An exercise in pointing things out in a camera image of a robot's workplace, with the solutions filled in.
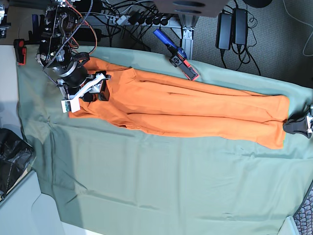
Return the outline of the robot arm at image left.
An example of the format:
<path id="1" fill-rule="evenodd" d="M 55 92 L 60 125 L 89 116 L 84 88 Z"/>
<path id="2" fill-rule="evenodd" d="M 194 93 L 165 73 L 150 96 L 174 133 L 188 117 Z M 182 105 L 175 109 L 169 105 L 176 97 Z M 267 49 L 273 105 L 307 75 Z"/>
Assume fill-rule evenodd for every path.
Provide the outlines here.
<path id="1" fill-rule="evenodd" d="M 95 2 L 89 0 L 87 8 L 80 12 L 72 0 L 53 0 L 46 8 L 44 29 L 41 34 L 36 59 L 43 72 L 52 69 L 57 80 L 52 80 L 60 89 L 65 102 L 82 99 L 93 102 L 107 101 L 106 81 L 110 79 L 105 71 L 90 74 L 85 64 L 90 61 L 90 52 L 76 52 L 79 47 L 74 36 L 82 26 L 90 27 L 87 17 Z"/>

